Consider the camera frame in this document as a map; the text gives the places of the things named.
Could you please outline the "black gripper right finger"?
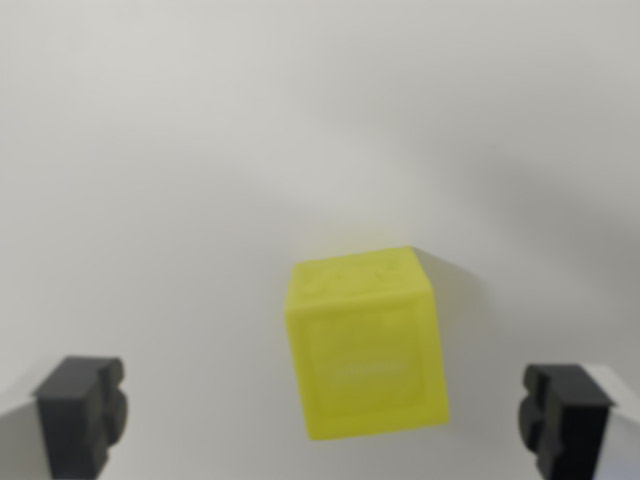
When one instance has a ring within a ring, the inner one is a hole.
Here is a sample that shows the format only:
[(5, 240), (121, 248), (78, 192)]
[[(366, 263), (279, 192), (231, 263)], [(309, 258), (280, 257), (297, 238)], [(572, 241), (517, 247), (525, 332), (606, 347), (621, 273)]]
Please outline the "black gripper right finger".
[(637, 479), (639, 393), (596, 364), (529, 364), (522, 442), (544, 479)]

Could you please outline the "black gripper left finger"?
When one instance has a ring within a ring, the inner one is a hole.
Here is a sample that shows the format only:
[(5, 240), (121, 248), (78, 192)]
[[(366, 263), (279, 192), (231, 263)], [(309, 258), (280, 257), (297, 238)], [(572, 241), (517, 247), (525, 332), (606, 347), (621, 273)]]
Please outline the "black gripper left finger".
[(54, 355), (1, 389), (3, 479), (97, 479), (122, 438), (119, 357)]

